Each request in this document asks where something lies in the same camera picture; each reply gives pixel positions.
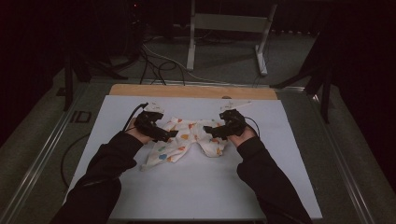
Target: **hand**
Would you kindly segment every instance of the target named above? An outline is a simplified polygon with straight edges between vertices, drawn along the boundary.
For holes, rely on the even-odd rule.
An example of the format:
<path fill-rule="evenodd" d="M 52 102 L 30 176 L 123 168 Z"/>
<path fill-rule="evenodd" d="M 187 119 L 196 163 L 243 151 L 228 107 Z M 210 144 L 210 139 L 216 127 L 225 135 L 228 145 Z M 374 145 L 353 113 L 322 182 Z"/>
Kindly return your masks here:
<path fill-rule="evenodd" d="M 246 127 L 244 132 L 241 134 L 241 136 L 237 136 L 237 135 L 231 135 L 228 136 L 228 140 L 230 140 L 231 142 L 233 142 L 233 144 L 236 147 L 239 147 L 239 145 L 241 145 L 242 143 L 244 143 L 246 140 L 248 140 L 249 138 L 252 138 L 256 136 L 256 134 L 254 133 L 253 130 L 251 130 L 249 127 Z"/>
<path fill-rule="evenodd" d="M 136 118 L 132 118 L 131 122 L 129 123 L 128 128 L 126 129 L 126 133 L 130 134 L 131 136 L 135 137 L 137 140 L 139 140 L 143 145 L 147 144 L 149 141 L 152 140 L 152 138 L 140 133 L 136 127 L 134 126 L 134 121 Z"/>

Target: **person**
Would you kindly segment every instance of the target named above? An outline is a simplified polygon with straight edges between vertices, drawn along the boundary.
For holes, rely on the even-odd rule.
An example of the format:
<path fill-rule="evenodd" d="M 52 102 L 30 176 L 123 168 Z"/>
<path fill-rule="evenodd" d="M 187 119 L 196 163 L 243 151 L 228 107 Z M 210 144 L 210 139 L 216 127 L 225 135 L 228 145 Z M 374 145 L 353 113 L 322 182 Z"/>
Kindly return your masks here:
<path fill-rule="evenodd" d="M 243 159 L 237 173 L 256 193 L 268 223 L 312 223 L 293 185 L 254 131 L 246 127 L 242 135 L 228 138 Z M 132 158 L 151 140 L 134 127 L 132 119 L 126 132 L 117 133 L 99 147 L 87 173 L 70 190 L 50 223 L 106 223 L 120 196 L 119 176 L 136 166 Z"/>

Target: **table leg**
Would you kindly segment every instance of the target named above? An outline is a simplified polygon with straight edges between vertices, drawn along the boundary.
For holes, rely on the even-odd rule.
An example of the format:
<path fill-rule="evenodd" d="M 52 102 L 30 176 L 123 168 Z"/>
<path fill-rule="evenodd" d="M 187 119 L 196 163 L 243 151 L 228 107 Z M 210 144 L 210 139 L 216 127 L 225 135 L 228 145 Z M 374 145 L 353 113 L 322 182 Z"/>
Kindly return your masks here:
<path fill-rule="evenodd" d="M 187 57 L 187 70 L 194 70 L 194 58 L 195 58 L 195 0 L 191 0 L 191 27 L 190 27 L 190 45 L 189 55 Z"/>
<path fill-rule="evenodd" d="M 276 11 L 276 4 L 273 4 L 271 6 L 270 14 L 268 15 L 267 22 L 265 23 L 265 27 L 262 32 L 262 42 L 260 43 L 260 45 L 256 45 L 257 63 L 259 65 L 259 71 L 262 76 L 268 75 L 266 62 L 265 62 L 264 56 L 263 56 L 263 49 L 264 49 L 267 37 L 271 31 L 271 24 L 272 24 L 274 15 L 275 15 L 275 11 Z"/>

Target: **white stand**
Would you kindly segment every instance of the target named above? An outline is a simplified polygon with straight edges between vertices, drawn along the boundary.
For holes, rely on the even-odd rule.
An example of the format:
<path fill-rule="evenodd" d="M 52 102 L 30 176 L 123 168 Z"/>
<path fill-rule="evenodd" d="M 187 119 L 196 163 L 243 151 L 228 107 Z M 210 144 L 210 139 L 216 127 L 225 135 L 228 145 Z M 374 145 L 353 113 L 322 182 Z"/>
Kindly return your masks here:
<path fill-rule="evenodd" d="M 268 18 L 261 17 L 243 17 L 230 16 L 220 14 L 203 14 L 195 13 L 195 0 L 191 0 L 191 29 L 190 29 L 190 46 L 189 55 L 187 58 L 187 69 L 193 71 L 194 57 L 195 57 L 195 29 L 209 29 L 209 30 L 226 30 L 226 31 L 241 31 L 262 33 L 262 42 L 256 46 L 257 62 L 262 76 L 267 75 L 267 68 L 262 56 L 265 41 L 269 35 L 271 23 L 276 11 L 276 4 L 271 6 L 271 11 Z"/>

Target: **metal stand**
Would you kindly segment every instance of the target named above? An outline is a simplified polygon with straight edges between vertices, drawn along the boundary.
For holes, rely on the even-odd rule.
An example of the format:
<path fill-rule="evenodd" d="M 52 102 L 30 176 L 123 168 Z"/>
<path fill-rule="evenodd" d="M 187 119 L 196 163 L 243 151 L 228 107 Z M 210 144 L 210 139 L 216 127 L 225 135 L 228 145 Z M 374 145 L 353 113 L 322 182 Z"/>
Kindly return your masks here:
<path fill-rule="evenodd" d="M 76 73 L 79 81 L 89 82 L 91 79 L 91 74 L 88 68 L 89 66 L 99 69 L 114 79 L 128 79 L 128 77 L 120 76 L 111 69 L 106 68 L 101 63 L 91 59 L 81 51 L 72 49 L 67 45 L 64 50 L 64 111 L 67 111 L 73 103 L 73 72 Z"/>
<path fill-rule="evenodd" d="M 187 69 L 194 69 L 195 58 L 195 29 L 223 30 L 223 31 L 240 31 L 262 33 L 262 42 L 255 48 L 257 62 L 260 74 L 267 75 L 267 68 L 262 56 L 265 41 L 269 35 L 271 23 L 276 11 L 276 4 L 271 6 L 268 18 L 262 17 L 244 17 L 220 14 L 203 14 L 195 13 L 195 0 L 191 0 L 191 29 L 190 29 L 190 46 L 187 58 Z"/>

